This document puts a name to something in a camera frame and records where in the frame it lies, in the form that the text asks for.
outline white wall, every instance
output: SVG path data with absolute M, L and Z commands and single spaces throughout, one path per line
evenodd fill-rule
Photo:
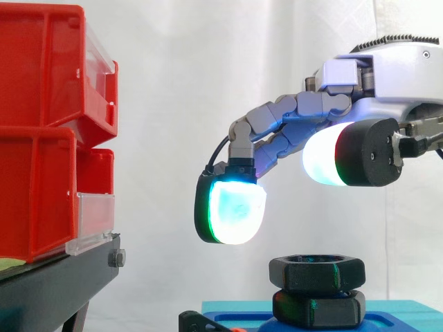
M 193 226 L 197 177 L 233 120 L 297 93 L 322 62 L 377 33 L 440 35 L 438 2 L 78 0 L 120 65 L 119 137 L 106 146 L 127 250 L 119 277 L 91 301 L 85 331 L 176 331 L 178 314 L 202 300 L 271 299 L 269 260 L 296 253 L 359 257 L 368 299 L 443 309 L 443 163 L 434 155 L 381 189 L 319 185 L 295 155 L 263 179 L 267 207 L 252 241 L 210 245 Z

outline green light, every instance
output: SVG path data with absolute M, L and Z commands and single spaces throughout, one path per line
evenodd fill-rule
M 266 192 L 253 183 L 214 183 L 209 196 L 209 223 L 219 242 L 241 244 L 253 238 L 262 224 Z
M 303 166 L 308 175 L 325 185 L 346 185 L 335 165 L 335 145 L 340 133 L 353 122 L 336 124 L 315 133 L 303 149 Z

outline red storage bin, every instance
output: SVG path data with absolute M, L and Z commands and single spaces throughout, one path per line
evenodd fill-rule
M 79 232 L 111 230 L 113 167 L 112 151 L 77 150 L 68 128 L 0 127 L 0 258 L 32 262 L 79 241 Z M 76 243 L 71 254 L 86 247 Z
M 69 127 L 94 147 L 117 135 L 117 64 L 79 6 L 0 3 L 0 126 Z

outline stacked nuts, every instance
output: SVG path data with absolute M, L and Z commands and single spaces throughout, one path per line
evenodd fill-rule
M 269 263 L 269 279 L 282 290 L 273 315 L 304 329 L 352 329 L 365 316 L 365 264 L 338 255 L 295 255 Z

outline screw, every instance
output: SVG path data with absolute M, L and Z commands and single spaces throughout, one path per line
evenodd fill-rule
M 126 250 L 125 249 L 115 249 L 112 253 L 112 258 L 109 260 L 109 266 L 112 268 L 122 268 L 125 266 L 126 262 Z
M 193 324 L 189 326 L 188 332 L 199 332 L 199 326 L 197 324 Z

